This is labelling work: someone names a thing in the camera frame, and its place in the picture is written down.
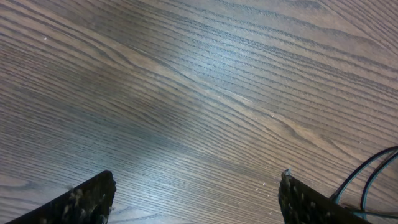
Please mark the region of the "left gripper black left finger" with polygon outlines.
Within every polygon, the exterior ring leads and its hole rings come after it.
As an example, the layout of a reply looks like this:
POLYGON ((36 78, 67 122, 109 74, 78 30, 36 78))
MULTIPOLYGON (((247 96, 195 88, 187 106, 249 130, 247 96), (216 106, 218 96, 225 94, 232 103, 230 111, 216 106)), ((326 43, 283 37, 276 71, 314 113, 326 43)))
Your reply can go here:
POLYGON ((7 224, 107 224, 116 182, 106 170, 7 224))

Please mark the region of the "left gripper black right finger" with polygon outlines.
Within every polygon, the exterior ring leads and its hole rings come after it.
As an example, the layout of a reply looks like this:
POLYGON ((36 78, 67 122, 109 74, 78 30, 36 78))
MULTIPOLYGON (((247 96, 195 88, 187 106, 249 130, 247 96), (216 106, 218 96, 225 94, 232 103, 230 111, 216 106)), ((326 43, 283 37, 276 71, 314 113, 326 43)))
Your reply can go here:
POLYGON ((291 176, 281 174, 278 201, 285 224, 370 224, 291 176))

